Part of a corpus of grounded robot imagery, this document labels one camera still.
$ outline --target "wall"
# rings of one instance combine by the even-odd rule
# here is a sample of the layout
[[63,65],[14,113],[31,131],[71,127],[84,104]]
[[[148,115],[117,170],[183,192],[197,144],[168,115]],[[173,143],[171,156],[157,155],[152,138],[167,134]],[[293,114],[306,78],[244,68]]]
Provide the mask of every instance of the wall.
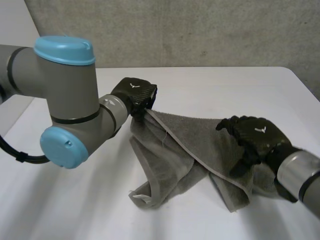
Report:
[[320,99],[319,0],[25,0],[41,35],[90,39],[97,67],[282,66]]
[[[39,36],[25,3],[0,2],[0,44],[32,47]],[[0,135],[4,136],[31,103],[32,98],[15,95],[0,105]]]

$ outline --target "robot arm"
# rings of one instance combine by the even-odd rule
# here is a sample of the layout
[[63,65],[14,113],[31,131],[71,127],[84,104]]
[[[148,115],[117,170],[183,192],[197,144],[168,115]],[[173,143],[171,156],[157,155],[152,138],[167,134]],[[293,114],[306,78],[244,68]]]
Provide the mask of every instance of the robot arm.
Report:
[[47,100],[52,126],[40,146],[61,167],[86,161],[128,115],[151,108],[156,93],[156,85],[126,77],[99,98],[93,47],[82,38],[40,37],[34,48],[0,45],[0,104],[15,94]]
[[280,196],[300,200],[320,218],[320,159],[291,145],[289,139],[269,120],[256,117],[223,119],[216,127],[226,129],[244,147],[241,160],[230,171],[237,178],[255,164],[265,163],[274,172]]
[[269,158],[281,162],[276,178],[288,192],[320,218],[320,159],[305,150],[293,149],[294,152],[286,158],[277,156],[283,155],[280,153],[281,147],[274,150],[277,153],[270,154]]

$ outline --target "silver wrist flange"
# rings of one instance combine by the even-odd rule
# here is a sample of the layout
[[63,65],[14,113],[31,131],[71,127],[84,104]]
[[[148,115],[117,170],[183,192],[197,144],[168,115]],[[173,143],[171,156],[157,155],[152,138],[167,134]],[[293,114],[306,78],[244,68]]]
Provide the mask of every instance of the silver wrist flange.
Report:
[[320,159],[301,150],[289,155],[277,172],[278,181],[297,199],[303,201],[308,180],[320,172]]

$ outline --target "white logo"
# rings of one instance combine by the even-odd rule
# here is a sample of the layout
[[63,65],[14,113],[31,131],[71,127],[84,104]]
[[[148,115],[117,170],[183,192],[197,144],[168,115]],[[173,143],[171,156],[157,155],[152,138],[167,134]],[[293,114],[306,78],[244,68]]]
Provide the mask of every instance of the white logo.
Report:
[[132,85],[132,83],[130,83],[130,86],[131,86],[132,88],[140,88],[140,86]]
[[266,133],[266,130],[267,130],[267,127],[265,126],[264,128],[261,128],[261,129],[259,129],[259,128],[255,128],[254,130],[256,130],[257,132],[261,132],[261,133]]

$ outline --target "black cable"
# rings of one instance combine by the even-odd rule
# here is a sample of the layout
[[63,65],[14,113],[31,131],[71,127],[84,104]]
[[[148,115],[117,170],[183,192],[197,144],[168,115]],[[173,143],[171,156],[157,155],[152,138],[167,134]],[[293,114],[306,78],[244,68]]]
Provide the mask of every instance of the black cable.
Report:
[[5,151],[7,154],[13,156],[15,160],[23,163],[27,162],[30,164],[45,164],[49,162],[45,155],[42,156],[29,156],[23,151],[17,151],[11,147],[4,138],[0,135],[0,148]]

